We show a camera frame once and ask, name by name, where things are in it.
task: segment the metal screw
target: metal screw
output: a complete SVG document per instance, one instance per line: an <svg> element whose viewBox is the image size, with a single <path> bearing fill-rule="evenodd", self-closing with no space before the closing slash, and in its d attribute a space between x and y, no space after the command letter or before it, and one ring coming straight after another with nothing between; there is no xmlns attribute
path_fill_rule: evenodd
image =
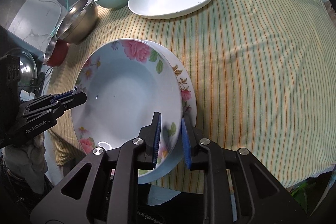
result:
<svg viewBox="0 0 336 224"><path fill-rule="evenodd" d="M210 144L210 140L207 139L207 138L202 138L199 142L200 142L202 145L208 145L208 144Z"/></svg>
<svg viewBox="0 0 336 224"><path fill-rule="evenodd" d="M247 155L248 153L249 153L249 151L246 148L239 149L239 154L241 154L241 155Z"/></svg>
<svg viewBox="0 0 336 224"><path fill-rule="evenodd" d="M101 147L96 147L96 148L93 150L93 153L94 153L95 155L100 155L100 154L103 153L103 152L104 152L104 149L101 148Z"/></svg>
<svg viewBox="0 0 336 224"><path fill-rule="evenodd" d="M143 139L141 139L141 138L135 138L135 139L133 140L133 143L134 143L135 145L142 144L142 143L143 143Z"/></svg>

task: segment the stainless steel bowl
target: stainless steel bowl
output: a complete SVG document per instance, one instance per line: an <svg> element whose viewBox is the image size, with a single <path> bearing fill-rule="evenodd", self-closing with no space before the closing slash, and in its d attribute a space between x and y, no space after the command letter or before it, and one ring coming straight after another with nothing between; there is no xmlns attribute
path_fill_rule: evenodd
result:
<svg viewBox="0 0 336 224"><path fill-rule="evenodd" d="M37 78L36 63L32 55L21 48L11 49L7 54L20 58L20 82L18 85L30 85L31 80Z"/></svg>
<svg viewBox="0 0 336 224"><path fill-rule="evenodd" d="M98 19L97 5L93 0L79 0L63 18L56 39L79 44L94 28Z"/></svg>

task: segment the gray glove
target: gray glove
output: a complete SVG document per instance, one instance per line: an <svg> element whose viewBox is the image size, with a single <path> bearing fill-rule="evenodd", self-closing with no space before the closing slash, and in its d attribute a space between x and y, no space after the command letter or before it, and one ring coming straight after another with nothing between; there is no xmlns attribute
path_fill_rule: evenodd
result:
<svg viewBox="0 0 336 224"><path fill-rule="evenodd" d="M8 145L2 150L6 167L18 178L24 179L37 194L44 190L44 173L48 170L44 158L44 133L21 147Z"/></svg>

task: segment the yellow striped cloth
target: yellow striped cloth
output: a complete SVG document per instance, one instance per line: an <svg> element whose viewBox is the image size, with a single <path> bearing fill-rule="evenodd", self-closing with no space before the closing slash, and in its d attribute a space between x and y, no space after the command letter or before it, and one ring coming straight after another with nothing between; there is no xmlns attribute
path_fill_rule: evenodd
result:
<svg viewBox="0 0 336 224"><path fill-rule="evenodd" d="M54 68L49 92L71 90L86 58L103 44L152 40L184 64L197 98L197 124L224 148L246 147L285 186L336 158L336 28L321 0L212 0L170 20L98 8L100 21ZM52 128L59 165L80 145L66 112ZM201 193L203 174L182 161L153 184Z"/></svg>

